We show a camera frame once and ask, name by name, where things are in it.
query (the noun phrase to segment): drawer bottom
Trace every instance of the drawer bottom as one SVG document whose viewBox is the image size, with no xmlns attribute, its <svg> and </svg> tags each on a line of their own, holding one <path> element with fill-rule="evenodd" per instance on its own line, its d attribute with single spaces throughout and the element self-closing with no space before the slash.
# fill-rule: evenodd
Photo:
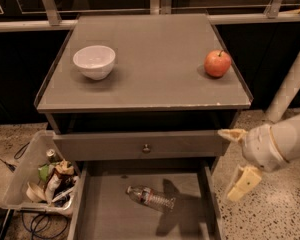
<svg viewBox="0 0 300 240">
<path fill-rule="evenodd" d="M 68 239 L 215 239 L 215 232 L 208 230 L 215 218 L 202 196 L 210 191 L 202 190 L 197 172 L 128 167 L 89 162 L 80 216 L 72 221 L 76 234 Z M 132 201 L 126 189 L 136 185 L 172 193 L 177 198 L 172 212 L 163 214 Z"/>
</svg>

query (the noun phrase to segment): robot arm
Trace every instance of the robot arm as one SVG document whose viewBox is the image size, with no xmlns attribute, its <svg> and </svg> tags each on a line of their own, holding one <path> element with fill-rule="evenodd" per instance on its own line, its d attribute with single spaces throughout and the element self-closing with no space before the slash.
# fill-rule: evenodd
<svg viewBox="0 0 300 240">
<path fill-rule="evenodd" d="M 300 114 L 249 132 L 241 129 L 219 130 L 219 135 L 242 146 L 243 157 L 265 172 L 286 167 L 300 159 Z"/>
</svg>

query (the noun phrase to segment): speckled floor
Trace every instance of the speckled floor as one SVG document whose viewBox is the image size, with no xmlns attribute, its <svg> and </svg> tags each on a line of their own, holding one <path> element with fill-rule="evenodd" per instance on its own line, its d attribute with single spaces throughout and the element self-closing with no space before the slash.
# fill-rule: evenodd
<svg viewBox="0 0 300 240">
<path fill-rule="evenodd" d="M 285 117 L 300 113 L 289 110 Z M 265 122 L 260 110 L 244 111 L 235 127 L 249 130 Z M 27 143 L 33 134 L 46 124 L 0 126 L 0 158 L 18 165 L 13 156 Z M 213 174 L 213 182 L 223 218 L 224 234 L 228 240 L 300 239 L 300 161 L 271 174 L 264 174 L 262 182 L 238 203 L 224 199 L 237 164 L 245 165 L 240 147 L 231 144 Z M 0 197 L 5 192 L 13 174 L 0 162 Z M 26 225 L 34 214 L 27 214 Z M 51 226 L 44 232 L 52 236 L 64 227 L 62 218 L 52 218 Z M 66 239 L 67 231 L 55 239 Z M 6 239 L 30 239 L 22 225 L 20 213 L 15 213 Z"/>
</svg>

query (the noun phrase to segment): drawer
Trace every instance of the drawer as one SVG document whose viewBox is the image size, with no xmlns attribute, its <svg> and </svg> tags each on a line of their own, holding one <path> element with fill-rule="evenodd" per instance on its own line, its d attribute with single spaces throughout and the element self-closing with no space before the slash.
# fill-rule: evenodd
<svg viewBox="0 0 300 240">
<path fill-rule="evenodd" d="M 202 158 L 85 162 L 68 240 L 225 239 L 209 167 Z M 176 197 L 170 213 L 132 201 L 128 186 Z"/>
<path fill-rule="evenodd" d="M 213 130 L 66 134 L 54 142 L 70 161 L 216 157 L 224 145 Z"/>
</svg>

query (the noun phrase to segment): red apple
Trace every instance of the red apple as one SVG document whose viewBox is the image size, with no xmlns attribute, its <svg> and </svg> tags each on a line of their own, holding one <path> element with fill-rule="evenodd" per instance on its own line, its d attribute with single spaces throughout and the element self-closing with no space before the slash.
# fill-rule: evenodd
<svg viewBox="0 0 300 240">
<path fill-rule="evenodd" d="M 231 57 L 223 50 L 213 50 L 204 60 L 204 69 L 208 75 L 222 77 L 231 66 Z"/>
</svg>

